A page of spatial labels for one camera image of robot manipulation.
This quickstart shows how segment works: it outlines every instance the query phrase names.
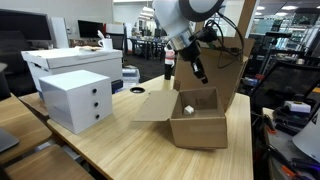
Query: wooden table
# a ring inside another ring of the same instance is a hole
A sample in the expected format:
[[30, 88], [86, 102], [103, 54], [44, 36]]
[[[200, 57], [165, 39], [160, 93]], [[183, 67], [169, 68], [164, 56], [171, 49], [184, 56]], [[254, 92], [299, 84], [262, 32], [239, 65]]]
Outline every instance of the wooden table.
[[253, 179], [249, 97], [236, 94], [226, 113], [227, 149], [190, 150], [173, 144], [169, 122], [133, 122], [153, 90], [172, 89], [163, 76], [140, 84], [146, 92], [113, 95], [113, 114], [75, 135], [48, 120], [92, 166], [110, 179]]
[[39, 97], [39, 94], [32, 93], [25, 96], [19, 97], [34, 115], [36, 115], [40, 120], [46, 122], [49, 119], [48, 110], [44, 101]]
[[0, 101], [0, 127], [20, 140], [18, 145], [0, 154], [0, 163], [21, 156], [51, 136], [51, 131], [13, 94]]
[[93, 179], [57, 145], [32, 154], [5, 170], [12, 179]]

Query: white storage box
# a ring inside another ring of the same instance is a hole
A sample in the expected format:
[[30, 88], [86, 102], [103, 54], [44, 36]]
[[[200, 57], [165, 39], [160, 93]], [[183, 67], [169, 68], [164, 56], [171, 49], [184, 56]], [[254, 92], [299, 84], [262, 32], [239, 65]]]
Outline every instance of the white storage box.
[[78, 48], [52, 49], [39, 51], [22, 51], [27, 61], [32, 78], [41, 92], [39, 78], [76, 70], [87, 70], [111, 78], [122, 79], [122, 52], [80, 51]]
[[39, 81], [50, 118], [75, 134], [112, 113], [109, 77], [79, 70]]

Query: cardboard box flap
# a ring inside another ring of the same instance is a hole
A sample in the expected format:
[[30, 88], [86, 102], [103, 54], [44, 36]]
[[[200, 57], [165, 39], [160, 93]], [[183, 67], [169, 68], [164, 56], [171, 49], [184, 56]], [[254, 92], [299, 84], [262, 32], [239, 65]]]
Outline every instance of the cardboard box flap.
[[152, 91], [133, 121], [166, 121], [171, 117], [179, 92]]

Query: open cardboard box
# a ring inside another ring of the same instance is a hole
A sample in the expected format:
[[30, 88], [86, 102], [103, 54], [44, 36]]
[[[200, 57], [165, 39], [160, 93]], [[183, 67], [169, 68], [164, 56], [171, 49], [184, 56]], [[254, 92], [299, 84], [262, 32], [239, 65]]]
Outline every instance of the open cardboard box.
[[[186, 106], [195, 112], [184, 115]], [[177, 147], [216, 149], [228, 146], [227, 123], [216, 88], [153, 91], [134, 121], [170, 121]]]
[[[224, 44], [226, 47], [241, 48], [239, 38], [225, 38]], [[239, 58], [235, 59], [226, 52], [223, 52], [220, 57], [219, 50], [209, 49], [206, 44], [201, 43], [200, 60], [203, 64], [209, 82], [207, 84], [202, 84], [201, 80], [197, 79], [196, 76], [193, 75], [190, 62], [178, 60], [175, 69], [174, 89], [180, 91], [186, 89], [216, 87], [219, 90], [219, 97], [224, 110], [227, 111], [238, 88], [240, 78], [245, 69], [253, 44], [254, 39], [244, 39], [244, 56], [242, 59], [243, 61], [240, 61]], [[230, 64], [230, 66], [222, 69], [218, 68], [218, 66], [223, 66], [234, 60], [235, 62]]]

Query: white drawer unit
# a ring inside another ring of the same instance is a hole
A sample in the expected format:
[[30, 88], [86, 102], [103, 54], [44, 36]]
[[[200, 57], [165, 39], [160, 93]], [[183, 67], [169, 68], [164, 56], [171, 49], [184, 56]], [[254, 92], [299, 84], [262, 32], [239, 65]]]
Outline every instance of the white drawer unit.
[[50, 118], [75, 134], [112, 113], [109, 77], [79, 70], [39, 80]]

